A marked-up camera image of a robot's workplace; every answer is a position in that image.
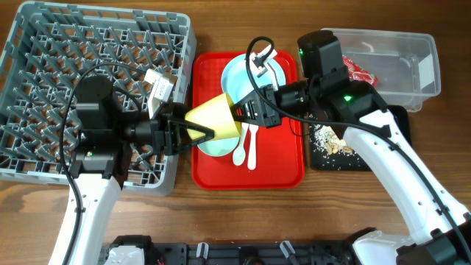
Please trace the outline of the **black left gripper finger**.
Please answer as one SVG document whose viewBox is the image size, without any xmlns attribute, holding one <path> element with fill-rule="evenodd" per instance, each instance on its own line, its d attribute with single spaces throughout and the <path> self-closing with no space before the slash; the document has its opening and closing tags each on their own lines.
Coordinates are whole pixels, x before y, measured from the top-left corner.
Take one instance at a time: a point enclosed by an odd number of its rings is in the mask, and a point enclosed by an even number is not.
<svg viewBox="0 0 471 265">
<path fill-rule="evenodd" d="M 185 119 L 173 119 L 173 123 L 186 131 L 190 138 L 214 138 L 214 130 Z"/>
<path fill-rule="evenodd" d="M 178 155 L 209 140 L 213 140 L 213 136 L 204 135 L 196 139 L 191 139 L 189 136 L 176 136 L 172 139 L 171 154 Z"/>
</svg>

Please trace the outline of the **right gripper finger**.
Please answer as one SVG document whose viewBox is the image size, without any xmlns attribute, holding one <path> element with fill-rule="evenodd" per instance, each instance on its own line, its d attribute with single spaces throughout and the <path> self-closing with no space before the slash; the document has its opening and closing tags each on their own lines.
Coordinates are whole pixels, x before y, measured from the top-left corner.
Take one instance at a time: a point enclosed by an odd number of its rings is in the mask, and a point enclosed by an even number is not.
<svg viewBox="0 0 471 265">
<path fill-rule="evenodd" d="M 250 114 L 242 113 L 232 113 L 234 121 L 246 123 L 246 124 L 253 124 L 254 118 Z"/>
<path fill-rule="evenodd" d="M 257 116 L 256 99 L 254 96 L 245 96 L 236 102 L 231 108 L 233 116 Z"/>
</svg>

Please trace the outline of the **yellow plastic cup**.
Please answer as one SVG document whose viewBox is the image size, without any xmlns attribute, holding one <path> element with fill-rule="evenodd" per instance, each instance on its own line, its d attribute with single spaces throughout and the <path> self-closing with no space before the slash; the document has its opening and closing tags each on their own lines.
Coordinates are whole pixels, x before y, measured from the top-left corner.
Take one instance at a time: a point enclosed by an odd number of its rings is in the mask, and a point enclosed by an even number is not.
<svg viewBox="0 0 471 265">
<path fill-rule="evenodd" d="M 232 106 L 229 93 L 222 93 L 187 112 L 185 120 L 214 131 L 212 141 L 239 137 L 241 123 L 234 120 L 230 110 Z"/>
</svg>

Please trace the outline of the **light green bowl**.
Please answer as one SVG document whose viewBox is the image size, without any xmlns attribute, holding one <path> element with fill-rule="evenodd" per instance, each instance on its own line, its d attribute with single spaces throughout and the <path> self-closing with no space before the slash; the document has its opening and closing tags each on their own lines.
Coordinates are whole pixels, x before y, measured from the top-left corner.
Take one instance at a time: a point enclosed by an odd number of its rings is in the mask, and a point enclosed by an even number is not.
<svg viewBox="0 0 471 265">
<path fill-rule="evenodd" d="M 238 145 L 239 137 L 206 141 L 198 145 L 200 151 L 211 157 L 222 157 L 230 154 Z"/>
</svg>

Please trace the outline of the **light blue plate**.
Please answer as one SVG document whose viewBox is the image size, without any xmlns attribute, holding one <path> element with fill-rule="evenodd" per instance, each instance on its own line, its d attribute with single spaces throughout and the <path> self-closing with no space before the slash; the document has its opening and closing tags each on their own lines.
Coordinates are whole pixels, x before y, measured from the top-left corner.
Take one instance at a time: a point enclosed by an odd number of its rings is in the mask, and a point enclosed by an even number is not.
<svg viewBox="0 0 471 265">
<path fill-rule="evenodd" d="M 275 59 L 270 60 L 268 63 L 275 71 L 278 85 L 285 85 L 286 76 L 280 64 Z M 261 77 L 257 77 L 255 72 L 253 72 L 253 77 L 259 88 L 272 84 L 272 76 L 268 72 Z M 247 76 L 245 54 L 235 57 L 226 65 L 222 73 L 221 84 L 222 91 L 229 93 L 234 104 L 253 90 L 253 86 Z"/>
</svg>

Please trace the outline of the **rice and nut scraps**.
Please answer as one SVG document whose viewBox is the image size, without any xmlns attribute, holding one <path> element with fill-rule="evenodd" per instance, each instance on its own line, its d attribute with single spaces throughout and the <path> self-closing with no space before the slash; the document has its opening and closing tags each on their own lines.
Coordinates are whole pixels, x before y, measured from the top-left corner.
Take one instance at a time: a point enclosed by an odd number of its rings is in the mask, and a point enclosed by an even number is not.
<svg viewBox="0 0 471 265">
<path fill-rule="evenodd" d="M 329 126 L 315 125 L 314 136 L 311 142 L 317 152 L 326 152 L 328 155 L 340 154 L 351 156 L 354 154 L 345 140 L 340 139 Z"/>
</svg>

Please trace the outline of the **red snack wrapper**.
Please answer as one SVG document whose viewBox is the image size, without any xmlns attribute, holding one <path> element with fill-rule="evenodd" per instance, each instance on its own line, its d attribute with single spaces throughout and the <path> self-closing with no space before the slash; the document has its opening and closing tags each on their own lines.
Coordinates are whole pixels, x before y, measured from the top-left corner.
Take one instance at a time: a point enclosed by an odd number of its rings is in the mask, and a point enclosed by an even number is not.
<svg viewBox="0 0 471 265">
<path fill-rule="evenodd" d="M 350 58 L 345 55 L 342 56 L 343 63 L 347 67 L 350 80 L 356 81 L 365 81 L 368 82 L 371 86 L 375 87 L 378 83 L 378 77 L 366 69 L 359 66 L 359 64 L 354 63 Z"/>
</svg>

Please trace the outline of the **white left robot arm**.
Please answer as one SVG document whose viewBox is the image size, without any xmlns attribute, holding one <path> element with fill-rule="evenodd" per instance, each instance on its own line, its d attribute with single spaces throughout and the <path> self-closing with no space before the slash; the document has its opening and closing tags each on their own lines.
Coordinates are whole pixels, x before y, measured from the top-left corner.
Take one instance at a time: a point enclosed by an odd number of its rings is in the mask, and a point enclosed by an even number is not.
<svg viewBox="0 0 471 265">
<path fill-rule="evenodd" d="M 103 76 L 86 77 L 75 88 L 81 139 L 66 173 L 68 204 L 50 264 L 97 263 L 134 146 L 178 155 L 215 136 L 212 129 L 185 120 L 190 109 L 184 104 L 163 104 L 151 115 L 126 112 L 117 92 Z"/>
</svg>

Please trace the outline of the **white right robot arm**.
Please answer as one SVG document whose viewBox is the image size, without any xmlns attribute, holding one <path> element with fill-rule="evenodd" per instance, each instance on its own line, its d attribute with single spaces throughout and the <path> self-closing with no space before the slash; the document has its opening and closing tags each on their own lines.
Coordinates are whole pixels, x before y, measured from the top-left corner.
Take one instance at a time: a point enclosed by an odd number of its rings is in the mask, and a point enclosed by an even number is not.
<svg viewBox="0 0 471 265">
<path fill-rule="evenodd" d="M 239 136 L 244 123 L 276 127 L 284 117 L 327 125 L 366 162 L 409 231 L 360 231 L 350 245 L 357 262 L 468 264 L 469 210 L 431 174 L 373 86 L 350 79 L 338 38 L 320 30 L 303 35 L 297 45 L 302 82 L 257 86 L 239 102 L 224 95 L 185 112 L 182 126 L 192 144 Z"/>
</svg>

